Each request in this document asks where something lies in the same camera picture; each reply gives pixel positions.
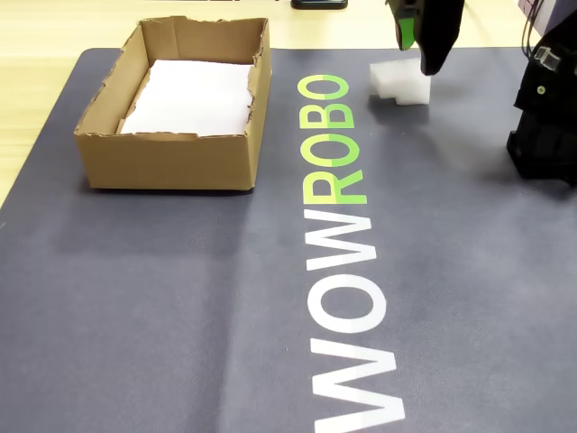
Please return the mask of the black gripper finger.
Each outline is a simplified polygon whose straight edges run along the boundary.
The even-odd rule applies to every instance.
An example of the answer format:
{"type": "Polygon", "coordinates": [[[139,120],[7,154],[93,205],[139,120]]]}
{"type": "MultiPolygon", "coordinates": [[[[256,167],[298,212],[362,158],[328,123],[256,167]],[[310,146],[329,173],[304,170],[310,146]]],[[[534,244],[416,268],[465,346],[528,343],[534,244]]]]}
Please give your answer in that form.
{"type": "Polygon", "coordinates": [[[424,75],[435,75],[443,67],[459,36],[464,3],[464,0],[417,1],[414,34],[424,75]]]}

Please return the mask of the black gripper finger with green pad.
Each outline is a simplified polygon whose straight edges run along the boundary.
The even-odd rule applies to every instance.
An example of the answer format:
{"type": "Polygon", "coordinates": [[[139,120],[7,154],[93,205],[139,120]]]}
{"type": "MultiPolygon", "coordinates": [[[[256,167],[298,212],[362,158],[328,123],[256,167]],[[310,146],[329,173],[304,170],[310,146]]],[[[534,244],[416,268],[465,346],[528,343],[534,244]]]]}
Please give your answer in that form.
{"type": "Polygon", "coordinates": [[[396,38],[401,51],[407,51],[415,43],[415,20],[418,12],[417,1],[390,0],[389,8],[396,25],[396,38]]]}

